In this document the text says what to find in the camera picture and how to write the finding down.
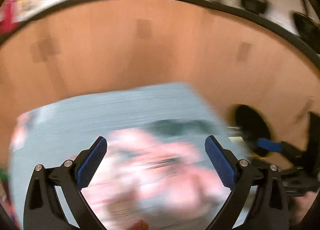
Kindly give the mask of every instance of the blue textured pad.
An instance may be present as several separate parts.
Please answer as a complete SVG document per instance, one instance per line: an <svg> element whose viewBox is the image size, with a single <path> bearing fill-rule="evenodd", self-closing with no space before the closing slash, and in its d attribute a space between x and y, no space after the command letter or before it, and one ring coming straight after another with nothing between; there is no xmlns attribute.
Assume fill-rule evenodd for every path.
<svg viewBox="0 0 320 230"><path fill-rule="evenodd" d="M102 137L77 171L77 186L79 189L88 187L106 152L107 140Z"/></svg>
<svg viewBox="0 0 320 230"><path fill-rule="evenodd" d="M230 190L233 190L236 184L236 172L228 162L227 158L223 155L222 151L211 137L207 137L204 147L205 152L222 181L222 184L225 187L230 188Z"/></svg>
<svg viewBox="0 0 320 230"><path fill-rule="evenodd" d="M257 140L257 146L274 153L282 152L282 147L280 143L276 143L265 138L259 138Z"/></svg>

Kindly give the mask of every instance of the red object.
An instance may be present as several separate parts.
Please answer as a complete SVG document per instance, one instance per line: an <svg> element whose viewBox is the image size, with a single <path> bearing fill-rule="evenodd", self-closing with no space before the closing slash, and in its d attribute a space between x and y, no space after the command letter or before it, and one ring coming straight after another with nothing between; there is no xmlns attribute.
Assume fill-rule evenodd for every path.
<svg viewBox="0 0 320 230"><path fill-rule="evenodd" d="M0 22L0 34L10 33L18 23L14 22L16 0L5 0L2 8L3 20Z"/></svg>

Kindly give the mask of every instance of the blue gripper pad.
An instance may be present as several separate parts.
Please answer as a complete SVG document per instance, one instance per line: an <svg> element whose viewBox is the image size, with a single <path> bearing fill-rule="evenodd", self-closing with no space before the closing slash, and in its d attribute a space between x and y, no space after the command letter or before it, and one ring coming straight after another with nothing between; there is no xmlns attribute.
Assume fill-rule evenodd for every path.
<svg viewBox="0 0 320 230"><path fill-rule="evenodd" d="M228 158L230 158L231 155L232 163L234 165L235 162L238 162L236 157L231 153L231 151L223 149L213 136L207 137L204 143L204 148L212 162L212 165L219 175L222 184L225 187L230 188L230 190L233 190L236 184L236 171L234 166L226 158L225 154L226 152L230 152Z"/></svg>
<svg viewBox="0 0 320 230"><path fill-rule="evenodd" d="M265 138L259 138L257 140L257 146L274 153L282 152L282 147L280 143L276 143Z"/></svg>
<svg viewBox="0 0 320 230"><path fill-rule="evenodd" d="M106 152L107 140L101 137L77 170L76 181L79 190L88 187Z"/></svg>

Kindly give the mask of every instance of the light blue cloth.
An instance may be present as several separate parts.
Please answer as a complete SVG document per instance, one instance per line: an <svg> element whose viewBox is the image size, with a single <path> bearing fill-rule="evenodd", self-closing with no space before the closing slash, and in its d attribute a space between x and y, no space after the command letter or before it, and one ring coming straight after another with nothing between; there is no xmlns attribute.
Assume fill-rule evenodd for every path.
<svg viewBox="0 0 320 230"><path fill-rule="evenodd" d="M214 136L220 144L231 150L238 159L246 158L243 146L230 142L226 124L203 98L183 83L73 97L35 109L30 116L25 144L23 148L12 151L10 160L10 188L21 225L25 196L34 167L37 164L43 164L46 168L60 166L63 161L88 149L98 136L106 137L113 130L144 128L151 122L164 119L208 120L214 124ZM213 168L204 150L207 136L200 132L186 132L182 136L159 140L163 143L187 141L194 144L205 157L201 164ZM63 198L61 205L69 222L77 225ZM212 218L220 207L212 212ZM247 211L243 211L237 224L243 221ZM203 229L208 223L202 222ZM194 227L192 224L188 226L202 228L199 222L194 224Z"/></svg>

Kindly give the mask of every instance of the silver screw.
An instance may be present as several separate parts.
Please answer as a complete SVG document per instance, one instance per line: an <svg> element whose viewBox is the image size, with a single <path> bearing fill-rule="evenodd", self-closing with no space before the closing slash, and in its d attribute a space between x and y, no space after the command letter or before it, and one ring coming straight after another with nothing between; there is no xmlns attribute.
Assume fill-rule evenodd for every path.
<svg viewBox="0 0 320 230"><path fill-rule="evenodd" d="M70 167L72 165L72 161L71 160L67 160L64 162L63 164L65 167Z"/></svg>
<svg viewBox="0 0 320 230"><path fill-rule="evenodd" d="M36 170L36 171L39 171L39 170L41 170L41 169L42 169L42 166L41 166L40 164L35 167L35 170Z"/></svg>
<svg viewBox="0 0 320 230"><path fill-rule="evenodd" d="M248 162L246 160L240 160L240 165L246 167L248 166Z"/></svg>
<svg viewBox="0 0 320 230"><path fill-rule="evenodd" d="M271 164L271 165L270 165L270 169L272 169L272 170L277 170L278 168L277 168L277 166L275 166L274 164Z"/></svg>

